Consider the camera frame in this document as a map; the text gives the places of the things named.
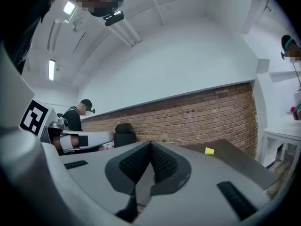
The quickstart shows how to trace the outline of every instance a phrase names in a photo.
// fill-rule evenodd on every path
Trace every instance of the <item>table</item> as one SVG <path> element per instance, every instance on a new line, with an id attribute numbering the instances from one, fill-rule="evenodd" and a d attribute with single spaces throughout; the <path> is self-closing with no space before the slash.
<path id="1" fill-rule="evenodd" d="M 184 147 L 200 153 L 205 153 L 206 147 L 214 149 L 213 157 L 222 160 L 247 178 L 251 179 L 263 190 L 266 190 L 277 180 L 275 174 L 227 140 L 218 140 L 199 145 L 187 145 Z"/>
<path id="2" fill-rule="evenodd" d="M 281 185 L 278 191 L 279 194 L 283 192 L 283 190 L 286 188 L 298 163 L 298 159 L 301 152 L 301 121 L 295 121 L 291 115 L 284 116 L 278 121 L 278 123 L 274 123 L 273 126 L 267 127 L 263 131 L 264 131 L 264 137 L 263 137 L 262 152 L 260 156 L 261 163 L 263 163 L 265 156 L 267 154 L 268 138 L 272 138 L 283 143 L 280 160 L 283 160 L 284 153 L 288 144 L 297 146 L 293 163 L 285 178 L 285 181 L 283 182 L 283 184 Z"/>

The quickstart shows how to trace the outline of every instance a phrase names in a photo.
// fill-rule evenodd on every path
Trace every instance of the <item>ceiling light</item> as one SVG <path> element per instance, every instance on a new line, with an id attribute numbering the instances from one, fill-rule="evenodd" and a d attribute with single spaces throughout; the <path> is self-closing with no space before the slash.
<path id="1" fill-rule="evenodd" d="M 66 6 L 64 7 L 64 13 L 70 15 L 75 9 L 75 5 L 70 3 L 70 2 L 67 2 Z"/>
<path id="2" fill-rule="evenodd" d="M 48 74 L 49 74 L 49 79 L 53 81 L 53 79 L 55 78 L 55 61 L 51 59 L 49 60 Z"/>

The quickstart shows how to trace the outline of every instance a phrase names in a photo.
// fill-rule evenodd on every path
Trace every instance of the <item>person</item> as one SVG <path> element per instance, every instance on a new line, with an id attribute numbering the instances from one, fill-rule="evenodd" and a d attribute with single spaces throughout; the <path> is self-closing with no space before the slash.
<path id="1" fill-rule="evenodd" d="M 88 99 L 82 100 L 77 106 L 70 107 L 63 115 L 68 121 L 69 130 L 82 131 L 80 116 L 92 111 L 92 103 Z"/>
<path id="2" fill-rule="evenodd" d="M 296 41 L 289 35 L 284 35 L 281 38 L 281 46 L 284 50 L 284 54 L 281 53 L 282 58 L 290 57 L 290 62 L 297 62 L 301 60 L 301 49 L 297 45 Z"/>
<path id="3" fill-rule="evenodd" d="M 39 22 L 50 10 L 55 0 L 13 0 L 16 8 L 4 9 L 6 22 L 0 32 L 0 40 L 4 41 L 5 49 L 16 69 L 22 74 L 28 55 L 32 37 Z M 123 0 L 68 0 L 93 16 L 104 17 L 119 8 Z"/>

